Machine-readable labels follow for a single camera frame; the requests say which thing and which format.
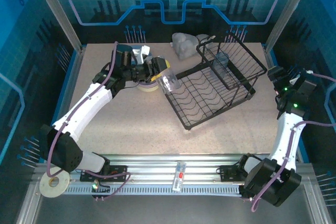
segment dish rack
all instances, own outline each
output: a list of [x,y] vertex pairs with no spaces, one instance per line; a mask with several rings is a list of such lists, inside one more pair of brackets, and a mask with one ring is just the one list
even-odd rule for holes
[[227,36],[229,42],[200,41],[201,63],[177,74],[181,87],[166,94],[186,130],[251,99],[267,71],[235,34]]

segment wire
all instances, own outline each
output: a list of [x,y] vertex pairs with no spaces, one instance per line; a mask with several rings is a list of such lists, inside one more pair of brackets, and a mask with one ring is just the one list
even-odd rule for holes
[[91,172],[91,171],[89,171],[89,170],[86,170],[85,172],[88,173],[88,174],[90,174],[90,175],[92,175],[92,176],[94,176],[94,177],[97,177],[97,178],[116,178],[116,177],[120,177],[120,176],[128,175],[127,179],[126,179],[126,180],[121,184],[121,186],[118,187],[118,189],[115,190],[112,194],[110,194],[110,195],[108,195],[108,196],[106,196],[106,197],[101,197],[101,198],[98,198],[98,197],[97,197],[97,198],[96,198],[96,200],[99,199],[99,200],[103,200],[103,201],[104,201],[104,199],[110,198],[110,197],[112,197],[113,195],[115,195],[116,193],[118,193],[118,192],[124,187],[124,185],[130,180],[130,177],[131,177],[131,173],[129,173],[129,172],[119,173],[119,174],[114,174],[114,175],[107,175],[107,176],[99,175],[99,174],[93,173],[93,172]]
[[131,56],[132,56],[133,60],[135,61],[135,66],[136,66],[138,64],[138,60],[137,60],[137,58],[136,58],[136,56],[134,55],[133,52],[131,52]]
[[[228,165],[228,167],[235,166],[235,165],[237,165],[238,163],[239,163],[239,161],[235,162],[233,165]],[[221,174],[220,171],[218,172],[218,170],[220,170],[220,168],[217,168],[217,169],[216,169],[216,173],[217,173],[217,174]]]
[[139,84],[140,84],[140,82],[138,82],[138,84],[137,84],[137,85],[135,85],[135,86],[132,86],[132,87],[127,87],[127,88],[123,88],[123,89],[132,89],[132,88],[136,88],[137,86],[139,86]]
[[100,180],[98,181],[98,185],[99,185],[100,187],[104,187],[104,188],[107,188],[107,189],[111,189],[111,187],[109,187],[109,186],[102,185]]
[[107,62],[105,65],[104,65],[104,67],[102,67],[102,69],[101,69],[101,71],[104,71],[106,68],[107,68],[107,66],[109,66],[110,65],[110,61],[109,62]]
[[58,132],[56,133],[56,135],[54,137],[54,140],[51,143],[51,147],[50,147],[49,154],[48,154],[48,159],[47,159],[47,175],[48,175],[48,177],[53,178],[63,171],[62,169],[60,169],[59,171],[55,172],[54,174],[50,173],[51,158],[53,156],[52,154],[54,152],[55,145],[58,141],[58,138],[61,135],[64,128],[68,125],[69,121],[71,120],[73,115],[76,113],[76,111],[89,99],[89,97],[93,96],[98,90],[100,90],[106,84],[106,82],[109,80],[109,78],[111,77],[112,71],[113,71],[113,68],[114,68],[114,64],[116,62],[115,61],[116,60],[115,56],[116,56],[116,53],[117,53],[117,45],[118,45],[118,42],[117,41],[114,42],[114,50],[113,50],[112,55],[111,55],[111,67],[110,67],[109,73],[106,76],[105,80],[101,83],[101,85],[99,85],[95,90],[93,90],[88,96],[86,96],[81,102],[79,102],[77,104],[77,106],[74,107],[74,109],[71,111],[71,113],[68,115],[68,117],[66,118],[66,120],[64,121],[64,123],[62,124],[62,126],[60,127]]
[[[336,79],[332,78],[332,77],[328,77],[328,76],[324,76],[322,74],[317,74],[317,73],[312,73],[311,75],[319,77],[319,78],[324,78],[330,81],[333,81],[336,83]],[[271,178],[271,180],[261,189],[261,191],[252,199],[252,206],[251,206],[251,211],[255,212],[258,208],[259,205],[259,201],[261,199],[261,197],[263,196],[263,194],[267,191],[267,189],[273,184],[273,182],[278,179],[278,177],[281,175],[281,173],[284,171],[287,163],[288,163],[288,158],[289,158],[289,154],[290,154],[290,150],[291,150],[291,146],[293,143],[293,139],[294,139],[294,134],[296,132],[296,128],[302,124],[313,124],[313,125],[317,125],[317,126],[322,126],[322,127],[335,127],[336,123],[319,123],[319,122],[314,122],[314,121],[302,121],[299,122],[297,124],[294,125],[291,133],[290,133],[290,137],[289,137],[289,142],[288,142],[288,147],[287,147],[287,152],[286,155],[284,157],[283,163],[279,169],[279,171],[274,175],[273,178]]]

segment tape roll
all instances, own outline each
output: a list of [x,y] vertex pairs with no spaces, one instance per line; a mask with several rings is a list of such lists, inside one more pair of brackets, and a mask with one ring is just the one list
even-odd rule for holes
[[[59,171],[60,168],[53,167],[50,169],[50,173],[54,174]],[[53,185],[55,180],[58,179],[58,184]],[[54,178],[49,178],[47,173],[44,173],[40,181],[40,192],[47,198],[55,198],[60,196],[68,188],[70,183],[70,174],[63,170],[60,174]]]
[[159,85],[156,81],[153,81],[152,83],[140,83],[138,85],[138,89],[140,89],[143,92],[153,92],[159,88]]

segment metal pole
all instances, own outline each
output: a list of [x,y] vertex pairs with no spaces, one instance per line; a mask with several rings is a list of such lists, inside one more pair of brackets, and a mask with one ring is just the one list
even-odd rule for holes
[[54,16],[56,17],[57,21],[59,22],[61,28],[63,29],[65,35],[68,37],[71,45],[73,46],[74,50],[80,54],[81,52],[81,42],[77,37],[75,30],[73,29],[66,13],[64,12],[60,2],[58,0],[46,0],[47,4],[49,5],[51,11],[53,12]]
[[288,0],[279,19],[277,20],[276,24],[274,25],[273,30],[271,31],[267,41],[266,41],[266,54],[270,54],[273,46],[277,42],[280,34],[282,33],[283,29],[285,28],[289,18],[293,14],[294,10],[296,9],[297,5],[299,4],[300,0]]

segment speckled countertop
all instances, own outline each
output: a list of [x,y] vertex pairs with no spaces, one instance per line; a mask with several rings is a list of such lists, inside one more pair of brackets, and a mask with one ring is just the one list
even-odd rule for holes
[[[179,61],[168,43],[146,45],[154,56],[164,56],[175,73],[200,62],[199,56]],[[261,44],[245,45],[266,66]],[[71,106],[110,60],[112,49],[113,44],[87,45]],[[258,79],[255,90],[250,101],[187,131],[160,89],[151,93],[125,89],[98,112],[78,144],[83,150],[101,154],[269,153],[277,132],[278,111],[266,74]]]

